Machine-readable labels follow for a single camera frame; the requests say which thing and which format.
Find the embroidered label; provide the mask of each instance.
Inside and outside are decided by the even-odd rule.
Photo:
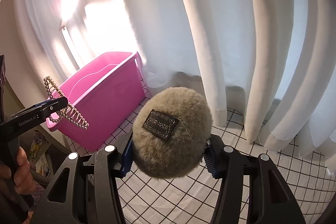
[[[178,121],[178,118],[152,109],[142,125],[142,128],[166,142]]]

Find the lamp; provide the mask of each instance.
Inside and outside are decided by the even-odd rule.
[[[59,24],[59,30],[65,29],[65,24],[72,17],[79,0],[62,0],[61,3],[61,13],[62,18]]]

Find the sheer curtain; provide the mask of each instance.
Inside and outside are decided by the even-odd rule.
[[[138,51],[152,94],[203,94],[214,125],[244,114],[249,142],[320,149],[336,170],[336,0],[81,0],[58,30],[61,0],[15,0],[37,75],[63,82],[105,51]]]

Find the pink storage box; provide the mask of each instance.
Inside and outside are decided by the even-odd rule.
[[[136,58],[137,52],[106,52],[68,78],[60,89],[89,127],[78,128],[64,118],[59,123],[47,119],[48,129],[58,129],[87,150],[98,149],[145,97]]]

